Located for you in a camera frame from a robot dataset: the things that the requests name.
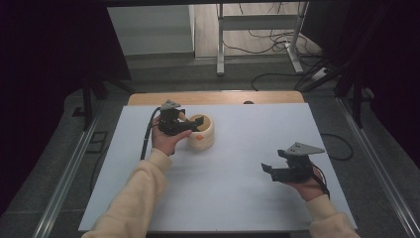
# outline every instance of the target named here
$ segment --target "forearm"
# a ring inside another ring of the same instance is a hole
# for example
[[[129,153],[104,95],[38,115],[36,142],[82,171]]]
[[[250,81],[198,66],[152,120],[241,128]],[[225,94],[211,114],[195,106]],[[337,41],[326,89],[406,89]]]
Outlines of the forearm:
[[[327,195],[319,196],[307,202],[313,222],[309,228],[313,238],[322,237],[359,237],[349,217],[337,212]]]
[[[153,149],[149,159],[136,166],[125,187],[83,238],[145,237],[155,203],[166,187],[164,173],[170,165],[167,155]]]

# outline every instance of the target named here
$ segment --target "white board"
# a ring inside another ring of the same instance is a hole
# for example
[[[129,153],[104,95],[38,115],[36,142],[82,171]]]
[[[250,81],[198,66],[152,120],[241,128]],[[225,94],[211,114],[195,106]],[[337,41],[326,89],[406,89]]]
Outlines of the white board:
[[[287,168],[277,150],[295,142],[325,149],[306,103],[260,105],[183,105],[187,117],[203,113],[215,123],[216,140],[204,151],[178,143],[167,172],[168,188],[160,198],[150,231],[235,232],[309,229],[304,201],[291,187],[271,181],[261,163]],[[98,181],[79,230],[89,230],[123,188],[139,161],[154,106],[123,109]],[[152,145],[149,144],[147,156]],[[349,206],[326,153],[311,155],[324,172],[333,204]]]

